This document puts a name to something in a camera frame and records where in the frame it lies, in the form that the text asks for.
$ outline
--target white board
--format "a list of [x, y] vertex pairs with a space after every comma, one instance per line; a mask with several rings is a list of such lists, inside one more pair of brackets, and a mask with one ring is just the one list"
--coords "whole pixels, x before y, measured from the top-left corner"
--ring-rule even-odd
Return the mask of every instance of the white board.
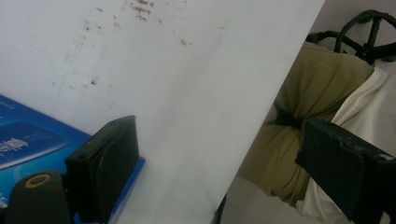
[[88, 133], [136, 115], [118, 223], [209, 223], [322, 4], [2, 1], [0, 93]]

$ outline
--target white cloth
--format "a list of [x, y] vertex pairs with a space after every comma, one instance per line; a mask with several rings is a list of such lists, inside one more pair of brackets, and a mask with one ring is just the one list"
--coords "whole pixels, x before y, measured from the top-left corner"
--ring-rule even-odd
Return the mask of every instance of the white cloth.
[[[396, 156], [396, 74], [375, 68], [337, 111], [332, 122]], [[323, 189], [310, 178], [305, 199], [296, 204], [302, 215], [326, 224], [351, 223]]]

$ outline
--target black device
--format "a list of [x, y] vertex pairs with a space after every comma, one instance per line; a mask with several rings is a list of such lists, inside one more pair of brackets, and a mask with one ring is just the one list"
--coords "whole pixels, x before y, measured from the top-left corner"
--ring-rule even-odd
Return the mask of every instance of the black device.
[[107, 223], [139, 160], [135, 116], [110, 121], [65, 159], [67, 172], [26, 176], [11, 191], [0, 223]]
[[349, 220], [396, 221], [396, 159], [353, 133], [308, 118], [296, 163], [328, 194]]

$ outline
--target blue packaging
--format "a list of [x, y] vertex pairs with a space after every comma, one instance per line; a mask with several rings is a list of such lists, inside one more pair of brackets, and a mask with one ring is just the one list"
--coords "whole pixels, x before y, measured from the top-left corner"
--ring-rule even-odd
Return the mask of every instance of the blue packaging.
[[64, 158], [91, 136], [0, 95], [0, 203], [27, 175], [66, 171]]

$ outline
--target khaki fabric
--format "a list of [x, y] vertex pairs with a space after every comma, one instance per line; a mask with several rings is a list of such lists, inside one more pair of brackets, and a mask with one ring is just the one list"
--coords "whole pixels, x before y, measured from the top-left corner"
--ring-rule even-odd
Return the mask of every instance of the khaki fabric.
[[305, 196], [308, 173], [294, 160], [300, 146], [299, 129], [263, 124], [238, 175], [264, 193], [295, 205]]
[[[330, 121], [373, 72], [371, 65], [353, 55], [304, 43], [276, 103], [300, 124], [305, 117]], [[263, 124], [237, 175], [294, 206], [304, 199], [309, 180], [308, 173], [294, 162], [300, 135], [298, 128]]]
[[330, 121], [345, 99], [373, 72], [370, 64], [354, 55], [304, 43], [276, 102], [299, 121], [305, 117]]

